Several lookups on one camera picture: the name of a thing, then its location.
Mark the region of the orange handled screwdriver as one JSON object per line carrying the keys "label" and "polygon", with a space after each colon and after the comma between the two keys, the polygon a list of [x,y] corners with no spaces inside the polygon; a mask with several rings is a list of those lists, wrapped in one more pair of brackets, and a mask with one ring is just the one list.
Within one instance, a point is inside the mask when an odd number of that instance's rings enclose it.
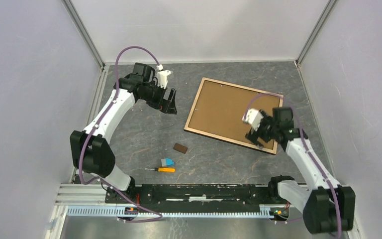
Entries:
{"label": "orange handled screwdriver", "polygon": [[174,173],[176,171],[174,168],[169,168],[169,167],[145,168],[145,170],[151,170],[156,172],[167,172],[167,173]]}

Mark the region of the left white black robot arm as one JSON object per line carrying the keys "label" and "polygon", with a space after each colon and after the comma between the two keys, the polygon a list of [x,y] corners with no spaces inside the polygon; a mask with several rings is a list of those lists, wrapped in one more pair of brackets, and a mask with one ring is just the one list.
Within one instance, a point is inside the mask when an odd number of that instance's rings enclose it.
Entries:
{"label": "left white black robot arm", "polygon": [[117,188],[117,196],[125,203],[136,198],[136,189],[133,178],[116,166],[110,140],[122,118],[138,100],[164,114],[177,114],[176,90],[171,89],[168,98],[164,97],[171,74],[162,65],[153,68],[135,63],[130,74],[117,79],[108,101],[95,119],[82,131],[75,130],[70,135],[74,167]]}

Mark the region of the black picture frame with photo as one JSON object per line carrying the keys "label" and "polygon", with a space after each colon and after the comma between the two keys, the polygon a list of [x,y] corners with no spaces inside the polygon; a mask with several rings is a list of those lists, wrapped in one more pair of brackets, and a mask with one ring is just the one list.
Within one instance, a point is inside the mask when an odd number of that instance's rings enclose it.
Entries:
{"label": "black picture frame with photo", "polygon": [[259,148],[246,139],[251,129],[242,122],[248,106],[272,114],[283,104],[283,96],[210,78],[202,78],[184,130],[275,155],[278,144],[262,141]]}

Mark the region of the small brown wooden block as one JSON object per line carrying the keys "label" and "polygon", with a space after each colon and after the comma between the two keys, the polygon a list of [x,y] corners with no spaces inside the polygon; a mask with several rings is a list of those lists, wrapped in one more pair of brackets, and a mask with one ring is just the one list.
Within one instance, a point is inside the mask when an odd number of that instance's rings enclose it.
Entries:
{"label": "small brown wooden block", "polygon": [[178,151],[180,153],[186,154],[188,148],[182,144],[175,143],[173,150]]}

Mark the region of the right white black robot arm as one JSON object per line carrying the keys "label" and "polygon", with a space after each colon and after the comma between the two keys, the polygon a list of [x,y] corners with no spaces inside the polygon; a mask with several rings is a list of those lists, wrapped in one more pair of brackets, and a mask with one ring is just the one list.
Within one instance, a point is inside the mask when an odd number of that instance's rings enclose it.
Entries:
{"label": "right white black robot arm", "polygon": [[353,229],[356,194],[350,186],[344,186],[325,168],[314,152],[303,129],[295,127],[291,107],[273,108],[269,115],[263,110],[247,109],[242,121],[250,126],[245,137],[257,147],[262,142],[274,140],[298,167],[306,187],[300,186],[290,176],[271,179],[267,190],[273,203],[287,200],[301,214],[311,234],[334,233]]}

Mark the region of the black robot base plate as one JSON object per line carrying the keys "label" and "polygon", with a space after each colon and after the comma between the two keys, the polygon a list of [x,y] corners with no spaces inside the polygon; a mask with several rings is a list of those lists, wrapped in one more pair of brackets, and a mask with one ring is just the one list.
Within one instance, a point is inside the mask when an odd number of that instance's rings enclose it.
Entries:
{"label": "black robot base plate", "polygon": [[126,196],[146,213],[160,214],[255,213],[260,205],[291,207],[267,184],[143,184]]}

